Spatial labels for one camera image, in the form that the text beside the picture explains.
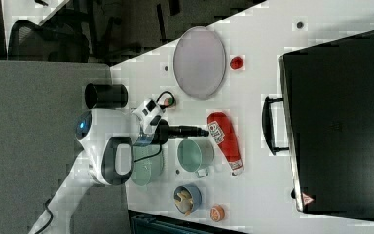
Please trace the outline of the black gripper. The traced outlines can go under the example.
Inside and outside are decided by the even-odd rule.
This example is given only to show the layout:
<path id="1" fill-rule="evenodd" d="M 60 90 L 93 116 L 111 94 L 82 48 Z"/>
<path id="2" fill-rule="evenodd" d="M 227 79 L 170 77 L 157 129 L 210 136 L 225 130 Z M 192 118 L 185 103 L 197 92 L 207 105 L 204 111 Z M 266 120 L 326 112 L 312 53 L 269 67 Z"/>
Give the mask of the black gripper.
<path id="1" fill-rule="evenodd" d="M 171 126 L 166 120 L 159 121 L 152 143 L 163 145 L 169 139 L 188 137 L 208 137 L 209 132 L 195 126 Z"/>

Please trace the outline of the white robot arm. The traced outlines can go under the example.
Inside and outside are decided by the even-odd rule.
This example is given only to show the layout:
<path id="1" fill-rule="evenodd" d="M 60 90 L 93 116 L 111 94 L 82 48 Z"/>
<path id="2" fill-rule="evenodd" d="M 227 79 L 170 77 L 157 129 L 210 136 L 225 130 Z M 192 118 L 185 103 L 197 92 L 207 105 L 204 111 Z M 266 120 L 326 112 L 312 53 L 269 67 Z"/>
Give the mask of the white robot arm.
<path id="1" fill-rule="evenodd" d="M 92 109 L 76 125 L 76 139 L 83 150 L 56 194 L 44 203 L 45 210 L 28 234 L 70 234 L 70 220 L 88 189 L 95 185 L 121 185 L 132 174 L 133 149 L 162 145 L 169 139 L 207 137 L 209 131 L 195 126 L 171 126 L 160 113 L 127 113 Z"/>

